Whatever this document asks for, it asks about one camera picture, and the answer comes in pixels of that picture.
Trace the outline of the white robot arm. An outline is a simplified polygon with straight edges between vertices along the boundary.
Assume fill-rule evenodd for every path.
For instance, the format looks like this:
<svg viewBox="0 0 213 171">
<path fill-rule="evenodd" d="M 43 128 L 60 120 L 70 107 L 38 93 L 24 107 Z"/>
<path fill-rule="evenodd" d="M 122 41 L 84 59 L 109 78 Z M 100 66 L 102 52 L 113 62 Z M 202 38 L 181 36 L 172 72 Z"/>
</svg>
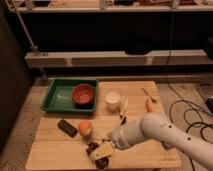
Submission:
<svg viewBox="0 0 213 171">
<path fill-rule="evenodd" d="M 175 126 L 164 114 L 147 113 L 140 119 L 120 125 L 107 134 L 108 140 L 89 154 L 97 161 L 150 139 L 164 142 L 184 152 L 203 167 L 213 170 L 213 144 L 194 137 Z"/>
</svg>

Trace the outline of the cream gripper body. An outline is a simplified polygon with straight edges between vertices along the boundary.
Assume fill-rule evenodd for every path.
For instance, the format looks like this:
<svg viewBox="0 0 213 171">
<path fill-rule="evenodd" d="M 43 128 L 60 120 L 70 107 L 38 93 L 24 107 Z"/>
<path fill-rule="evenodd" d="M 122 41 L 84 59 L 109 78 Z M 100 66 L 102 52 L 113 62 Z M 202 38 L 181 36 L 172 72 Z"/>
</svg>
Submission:
<svg viewBox="0 0 213 171">
<path fill-rule="evenodd" d="M 104 142 L 90 154 L 90 159 L 96 161 L 111 156 L 114 151 L 115 148 L 110 142 Z"/>
</svg>

